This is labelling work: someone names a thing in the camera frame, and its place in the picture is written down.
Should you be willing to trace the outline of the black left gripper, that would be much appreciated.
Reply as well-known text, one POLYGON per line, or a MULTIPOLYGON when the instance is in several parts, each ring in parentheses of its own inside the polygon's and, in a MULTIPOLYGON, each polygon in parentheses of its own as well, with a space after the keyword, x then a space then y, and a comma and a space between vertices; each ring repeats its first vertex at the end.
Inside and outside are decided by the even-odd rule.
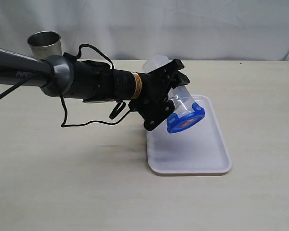
POLYGON ((139 74, 141 93, 129 102, 129 109, 140 114, 147 131, 154 130, 174 112, 175 105, 168 97, 169 91, 190 83, 189 78, 180 72, 183 68, 181 60, 173 59, 151 72, 139 74))

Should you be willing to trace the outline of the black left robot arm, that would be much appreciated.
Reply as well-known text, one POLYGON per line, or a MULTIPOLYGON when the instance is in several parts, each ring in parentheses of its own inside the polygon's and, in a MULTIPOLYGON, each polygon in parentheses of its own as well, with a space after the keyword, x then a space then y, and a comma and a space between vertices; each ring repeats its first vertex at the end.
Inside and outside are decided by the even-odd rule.
POLYGON ((36 60, 12 51, 0 49, 0 84, 9 88, 0 100, 20 86, 39 87, 50 97, 81 99, 84 103, 115 102, 110 124, 122 121, 125 107, 138 112, 144 128, 155 129, 175 110, 169 99, 171 89, 189 84, 181 70, 182 61, 174 59, 148 73, 118 70, 105 57, 103 62, 81 60, 82 53, 64 53, 36 60))

